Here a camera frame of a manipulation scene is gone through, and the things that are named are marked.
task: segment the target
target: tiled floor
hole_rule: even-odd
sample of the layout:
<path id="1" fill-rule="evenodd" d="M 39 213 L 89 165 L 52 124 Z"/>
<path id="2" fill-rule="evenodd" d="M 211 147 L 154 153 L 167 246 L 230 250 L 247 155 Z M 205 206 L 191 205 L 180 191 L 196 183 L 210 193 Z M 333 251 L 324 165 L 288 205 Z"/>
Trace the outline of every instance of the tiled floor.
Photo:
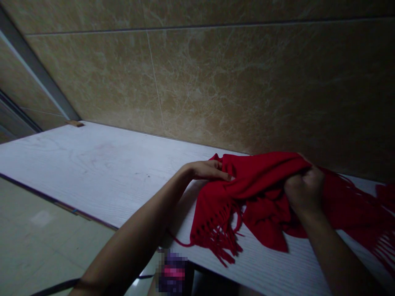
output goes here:
<path id="1" fill-rule="evenodd" d="M 0 295 L 29 296 L 80 277 L 113 233 L 0 178 Z M 142 274 L 154 273 L 157 260 Z M 136 280 L 127 294 L 146 295 L 150 285 Z"/>

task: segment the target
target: hand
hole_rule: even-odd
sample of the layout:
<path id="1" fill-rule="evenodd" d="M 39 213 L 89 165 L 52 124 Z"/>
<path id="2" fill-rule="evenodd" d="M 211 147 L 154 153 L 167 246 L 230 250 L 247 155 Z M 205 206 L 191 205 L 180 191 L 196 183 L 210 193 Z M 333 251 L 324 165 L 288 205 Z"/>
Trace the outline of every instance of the hand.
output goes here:
<path id="1" fill-rule="evenodd" d="M 207 160 L 191 162 L 184 167 L 191 172 L 192 179 L 222 179 L 224 181 L 233 181 L 235 178 L 221 171 L 222 163 L 217 160 Z"/>
<path id="2" fill-rule="evenodd" d="M 321 193 L 325 175 L 316 166 L 304 174 L 294 175 L 285 182 L 284 190 L 296 215 L 321 212 Z"/>

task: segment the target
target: white table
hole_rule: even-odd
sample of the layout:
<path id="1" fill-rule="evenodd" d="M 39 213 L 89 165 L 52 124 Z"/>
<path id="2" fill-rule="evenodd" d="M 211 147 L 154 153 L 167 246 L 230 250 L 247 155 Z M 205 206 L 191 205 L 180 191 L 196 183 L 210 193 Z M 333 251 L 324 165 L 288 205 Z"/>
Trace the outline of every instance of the white table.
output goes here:
<path id="1" fill-rule="evenodd" d="M 83 122 L 0 145 L 0 173 L 106 223 L 120 227 L 187 162 L 215 153 L 244 155 L 223 149 Z M 375 194 L 375 182 L 352 178 L 360 189 Z M 195 198 L 202 181 L 191 183 L 175 222 L 177 238 L 189 242 Z M 210 250 L 184 248 L 167 239 L 173 251 L 209 270 L 266 295 L 330 295 L 307 239 L 286 235 L 289 253 L 261 245 L 242 226 L 244 251 L 225 268 Z M 339 234 L 381 283 L 395 284 L 381 263 L 344 232 Z"/>

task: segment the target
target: wrist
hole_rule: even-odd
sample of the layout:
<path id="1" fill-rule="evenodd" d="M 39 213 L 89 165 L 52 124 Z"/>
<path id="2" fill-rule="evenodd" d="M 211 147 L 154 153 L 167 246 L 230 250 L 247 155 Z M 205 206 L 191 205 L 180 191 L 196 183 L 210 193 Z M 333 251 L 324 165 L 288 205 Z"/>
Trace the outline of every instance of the wrist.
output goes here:
<path id="1" fill-rule="evenodd" d="M 182 176 L 184 176 L 186 179 L 189 181 L 192 181 L 193 178 L 195 177 L 195 170 L 191 166 L 190 163 L 184 164 L 179 170 L 178 173 L 180 173 Z"/>
<path id="2" fill-rule="evenodd" d="M 305 211 L 295 211 L 297 217 L 302 223 L 303 227 L 306 228 L 310 225 L 317 225 L 323 221 L 327 221 L 327 218 L 323 211 L 321 210 L 305 210 Z"/>

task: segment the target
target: small wooden block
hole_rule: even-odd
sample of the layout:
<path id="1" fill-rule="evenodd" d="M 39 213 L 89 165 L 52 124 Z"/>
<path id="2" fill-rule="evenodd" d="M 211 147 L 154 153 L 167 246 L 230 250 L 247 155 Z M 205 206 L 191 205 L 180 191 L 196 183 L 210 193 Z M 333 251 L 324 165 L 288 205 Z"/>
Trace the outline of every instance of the small wooden block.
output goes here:
<path id="1" fill-rule="evenodd" d="M 68 124 L 70 124 L 70 125 L 73 125 L 73 126 L 75 126 L 75 127 L 84 126 L 83 123 L 81 123 L 81 122 L 79 122 L 79 121 L 76 121 L 76 120 L 66 120 L 66 123 L 68 123 Z"/>

